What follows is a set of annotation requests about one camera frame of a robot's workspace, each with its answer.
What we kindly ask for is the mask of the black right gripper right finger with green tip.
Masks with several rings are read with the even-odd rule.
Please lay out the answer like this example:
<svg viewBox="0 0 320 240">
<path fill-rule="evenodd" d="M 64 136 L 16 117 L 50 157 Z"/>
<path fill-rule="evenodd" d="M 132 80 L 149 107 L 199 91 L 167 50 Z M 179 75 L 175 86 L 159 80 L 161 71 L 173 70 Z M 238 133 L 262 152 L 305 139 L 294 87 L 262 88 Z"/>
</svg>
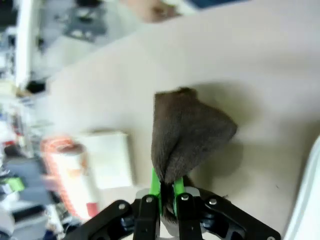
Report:
<svg viewBox="0 0 320 240">
<path fill-rule="evenodd" d="M 173 191 L 181 240 L 201 240 L 204 232 L 220 240 L 281 239 L 279 232 L 229 200 L 214 193 L 202 199 L 197 188 L 184 186 L 182 178 L 174 182 Z"/>
</svg>

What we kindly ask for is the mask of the person's hand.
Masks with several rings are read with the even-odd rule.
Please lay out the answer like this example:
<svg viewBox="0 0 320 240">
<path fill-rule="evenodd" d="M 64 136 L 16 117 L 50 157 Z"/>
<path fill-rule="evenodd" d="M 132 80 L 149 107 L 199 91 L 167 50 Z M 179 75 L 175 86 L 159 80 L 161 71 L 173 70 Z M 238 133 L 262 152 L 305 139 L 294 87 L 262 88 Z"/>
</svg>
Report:
<svg viewBox="0 0 320 240">
<path fill-rule="evenodd" d="M 181 15 L 175 5 L 162 0 L 143 0 L 141 7 L 141 18 L 145 23 L 159 23 Z"/>
</svg>

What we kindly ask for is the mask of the black right gripper left finger with green tip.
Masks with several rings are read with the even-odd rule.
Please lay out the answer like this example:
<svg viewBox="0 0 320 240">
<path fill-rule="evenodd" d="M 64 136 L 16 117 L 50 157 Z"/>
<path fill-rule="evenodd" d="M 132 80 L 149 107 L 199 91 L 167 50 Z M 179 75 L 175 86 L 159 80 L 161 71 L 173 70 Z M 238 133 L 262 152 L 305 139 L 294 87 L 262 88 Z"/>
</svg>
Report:
<svg viewBox="0 0 320 240">
<path fill-rule="evenodd" d="M 133 203 L 116 200 L 74 231 L 75 240 L 156 240 L 160 234 L 161 184 L 155 170 L 150 189 Z"/>
</svg>

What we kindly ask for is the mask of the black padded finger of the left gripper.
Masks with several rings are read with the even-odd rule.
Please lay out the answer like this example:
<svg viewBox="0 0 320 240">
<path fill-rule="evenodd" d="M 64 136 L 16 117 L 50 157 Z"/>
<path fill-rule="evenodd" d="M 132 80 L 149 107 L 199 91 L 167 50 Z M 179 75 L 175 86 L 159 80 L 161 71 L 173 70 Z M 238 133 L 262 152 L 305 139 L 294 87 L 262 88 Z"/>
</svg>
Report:
<svg viewBox="0 0 320 240">
<path fill-rule="evenodd" d="M 43 179 L 43 167 L 35 158 L 10 158 L 0 167 L 0 205 L 19 209 L 50 205 L 52 196 Z"/>
</svg>

